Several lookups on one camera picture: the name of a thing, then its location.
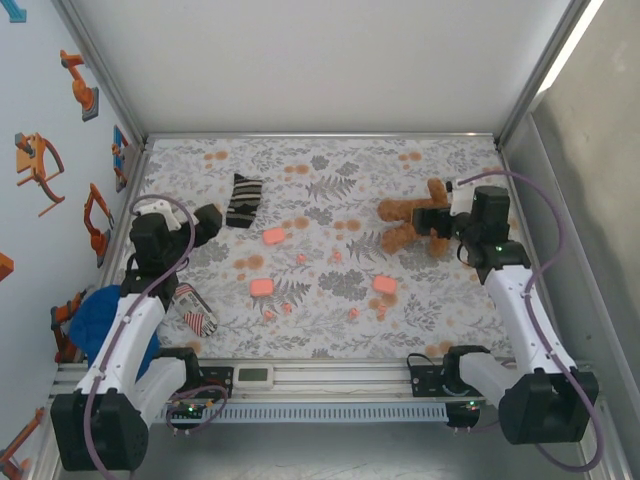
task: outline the floral patterned surface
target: floral patterned surface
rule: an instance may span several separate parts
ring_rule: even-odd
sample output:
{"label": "floral patterned surface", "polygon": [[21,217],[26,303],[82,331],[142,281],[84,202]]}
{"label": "floral patterned surface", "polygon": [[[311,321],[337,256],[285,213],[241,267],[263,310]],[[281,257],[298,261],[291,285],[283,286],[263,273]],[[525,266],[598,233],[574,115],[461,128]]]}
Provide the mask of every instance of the floral patterned surface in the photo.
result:
{"label": "floral patterned surface", "polygon": [[[170,309],[158,329],[161,343],[218,358],[439,356],[452,344],[509,355],[502,322],[475,272],[455,258],[454,242],[439,260],[426,253],[426,239],[388,255],[380,237],[393,224],[376,213],[386,197],[428,197],[430,177],[446,181],[500,165],[492,139],[481,137],[156,141],[141,194],[170,195],[191,209],[214,203],[224,213],[234,173],[264,180],[252,227],[225,226],[179,273],[216,313],[218,331],[200,338]],[[262,231],[280,226],[287,240],[265,246]],[[126,245],[118,280],[131,251]],[[398,280],[396,295],[373,291],[378,274]],[[249,282],[265,277],[274,279],[274,295],[251,298]],[[380,304],[387,306],[382,319]],[[360,315],[349,319],[352,308]],[[265,321],[267,310],[275,318]]]}

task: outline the black and white striped sock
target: black and white striped sock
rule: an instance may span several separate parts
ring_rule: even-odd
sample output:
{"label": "black and white striped sock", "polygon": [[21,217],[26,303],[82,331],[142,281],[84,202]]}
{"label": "black and white striped sock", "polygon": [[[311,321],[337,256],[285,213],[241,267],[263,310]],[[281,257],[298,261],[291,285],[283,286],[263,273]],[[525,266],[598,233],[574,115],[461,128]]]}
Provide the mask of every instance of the black and white striped sock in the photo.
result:
{"label": "black and white striped sock", "polygon": [[249,228],[256,218],[260,205],[262,180],[251,180],[233,175],[233,194],[227,209],[227,226]]}

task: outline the small pink block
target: small pink block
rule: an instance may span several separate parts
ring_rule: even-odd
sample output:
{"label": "small pink block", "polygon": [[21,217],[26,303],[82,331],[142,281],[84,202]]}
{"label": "small pink block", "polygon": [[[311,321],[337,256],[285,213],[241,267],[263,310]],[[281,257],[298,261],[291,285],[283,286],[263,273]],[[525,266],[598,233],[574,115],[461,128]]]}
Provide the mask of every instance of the small pink block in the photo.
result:
{"label": "small pink block", "polygon": [[275,245],[276,243],[282,243],[285,239],[284,228],[272,228],[271,230],[265,230],[262,232],[262,240],[267,245]]}
{"label": "small pink block", "polygon": [[267,297],[273,294],[273,280],[271,278],[257,278],[251,280],[249,293],[252,297]]}
{"label": "small pink block", "polygon": [[395,278],[377,275],[376,278],[373,279],[373,289],[376,292],[393,295],[396,293],[396,288],[398,288],[398,282]]}

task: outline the brown teddy bear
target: brown teddy bear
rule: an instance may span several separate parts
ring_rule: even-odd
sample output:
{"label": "brown teddy bear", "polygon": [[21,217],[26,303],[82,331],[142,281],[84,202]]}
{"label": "brown teddy bear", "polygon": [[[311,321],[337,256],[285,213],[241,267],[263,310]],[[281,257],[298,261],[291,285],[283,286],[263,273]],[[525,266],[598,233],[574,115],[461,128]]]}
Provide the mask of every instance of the brown teddy bear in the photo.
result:
{"label": "brown teddy bear", "polygon": [[[397,222],[402,220],[402,225],[387,230],[382,235],[382,249],[388,254],[394,254],[401,248],[415,242],[420,235],[416,233],[411,224],[411,215],[414,208],[425,207],[446,207],[449,205],[447,199],[447,189],[438,178],[430,178],[427,188],[431,198],[421,198],[418,200],[391,200],[384,199],[378,205],[378,215],[385,222]],[[429,254],[432,257],[442,257],[449,248],[449,239],[438,238],[436,231],[431,229],[431,242],[429,243]]]}

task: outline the blue cloth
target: blue cloth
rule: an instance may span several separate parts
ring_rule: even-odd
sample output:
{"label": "blue cloth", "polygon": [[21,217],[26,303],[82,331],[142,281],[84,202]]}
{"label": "blue cloth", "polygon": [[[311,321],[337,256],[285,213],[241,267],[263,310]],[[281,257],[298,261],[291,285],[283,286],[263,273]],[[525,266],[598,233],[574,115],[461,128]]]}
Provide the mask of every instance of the blue cloth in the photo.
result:
{"label": "blue cloth", "polygon": [[[89,365],[93,365],[105,338],[107,338],[113,320],[116,318],[119,300],[119,285],[101,288],[82,302],[73,317],[69,337],[76,347],[87,354]],[[153,356],[159,349],[158,335],[154,332],[142,358],[138,379],[147,371]]]}

